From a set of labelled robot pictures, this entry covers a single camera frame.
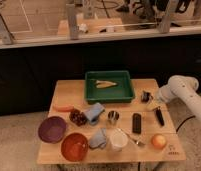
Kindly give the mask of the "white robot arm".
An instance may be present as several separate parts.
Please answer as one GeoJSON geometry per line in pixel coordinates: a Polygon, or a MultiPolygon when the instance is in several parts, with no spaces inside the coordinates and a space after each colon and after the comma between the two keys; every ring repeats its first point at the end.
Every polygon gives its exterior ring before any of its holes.
{"type": "Polygon", "coordinates": [[[195,77],[174,75],[157,90],[155,99],[163,103],[175,98],[181,99],[201,123],[201,96],[197,94],[198,88],[199,82],[195,77]]]}

